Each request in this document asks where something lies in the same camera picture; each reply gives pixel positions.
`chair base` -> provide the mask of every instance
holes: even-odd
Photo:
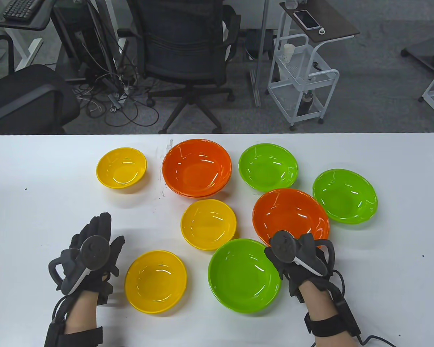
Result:
[[[164,127],[159,134],[167,134],[167,129],[171,126],[177,116],[180,114],[182,109],[186,104],[195,104],[199,109],[206,115],[207,118],[210,119],[212,123],[216,126],[216,128],[212,131],[213,134],[221,134],[222,133],[222,124],[217,120],[217,118],[212,114],[212,112],[207,108],[207,106],[201,101],[201,96],[204,95],[214,95],[214,94],[228,94],[228,101],[235,101],[235,95],[233,94],[233,90],[231,88],[194,88],[191,86],[186,86],[181,89],[173,89],[173,90],[164,90],[164,91],[152,91],[148,93],[148,99],[146,100],[146,104],[154,104],[154,100],[152,98],[161,98],[161,97],[181,97],[178,105],[170,115],[169,119],[164,124]]]

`black office chair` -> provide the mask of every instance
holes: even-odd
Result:
[[[63,134],[63,125],[80,113],[77,98],[55,71],[31,65],[14,71],[14,47],[8,42],[8,75],[0,79],[0,134]]]
[[[182,89],[152,91],[147,105],[155,97],[181,97],[179,104],[159,134],[165,134],[184,106],[196,104],[215,124],[213,133],[221,133],[222,125],[201,101],[201,96],[228,93],[235,96],[226,82],[225,52],[238,38],[241,16],[233,15],[229,34],[223,40],[222,0],[127,0],[136,33],[121,29],[120,37],[135,37],[137,67],[143,77],[182,84]],[[211,85],[213,88],[196,88]]]

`plastic bowl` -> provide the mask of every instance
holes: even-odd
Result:
[[[298,163],[283,147],[260,143],[246,149],[240,157],[242,179],[252,188],[270,192],[289,188],[298,178]]]
[[[122,189],[137,183],[148,163],[142,152],[134,148],[118,148],[106,153],[98,162],[97,177],[108,188]]]
[[[240,313],[255,313],[276,298],[281,279],[264,248],[254,240],[236,239],[214,253],[209,263],[209,286],[224,306]]]
[[[173,147],[162,163],[166,184],[177,194],[203,198],[222,190],[231,177],[231,159],[215,142],[188,140]]]
[[[378,209],[378,197],[373,186],[349,170],[323,172],[313,184],[313,196],[328,216],[340,223],[366,222]]]
[[[187,270],[175,254],[152,251],[133,262],[125,277],[125,294],[143,313],[162,313],[174,307],[187,288]]]
[[[199,200],[185,211],[182,235],[203,251],[212,251],[230,241],[237,231],[237,217],[225,203],[215,199]]]
[[[262,195],[255,203],[252,223],[267,245],[279,230],[297,239],[306,233],[312,233],[315,240],[329,236],[325,210],[313,197],[296,189],[277,189]]]

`glove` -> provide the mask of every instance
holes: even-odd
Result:
[[[323,278],[327,281],[329,281],[329,278],[331,277],[330,274],[324,277],[319,277],[311,273],[303,266],[297,265],[296,263],[283,263],[275,256],[271,247],[266,247],[264,253],[267,256],[268,260],[270,260],[273,266],[275,266],[275,268],[277,269],[278,274],[280,275],[280,279],[283,279],[283,276],[285,276],[286,279],[289,281],[289,295],[296,296],[300,303],[304,302],[302,294],[299,290],[299,286],[301,284],[303,284],[308,279],[311,279],[312,277]],[[316,256],[321,261],[323,261],[325,265],[327,264],[325,254],[318,247],[316,247]]]
[[[85,225],[79,234],[72,237],[69,248],[80,248],[83,242],[93,235],[104,237],[108,242],[111,239],[111,215],[102,213],[99,217],[93,217],[90,224]],[[106,304],[108,296],[112,294],[112,286],[108,283],[111,274],[119,276],[119,269],[116,267],[119,253],[125,243],[123,236],[115,238],[111,243],[111,251],[106,264],[99,270],[92,271],[88,276],[85,276],[83,281],[78,286],[78,292],[94,291],[98,293],[98,305]]]

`keyboard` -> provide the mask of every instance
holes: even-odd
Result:
[[[7,20],[27,22],[32,19],[45,0],[12,0],[5,8],[3,17]]]

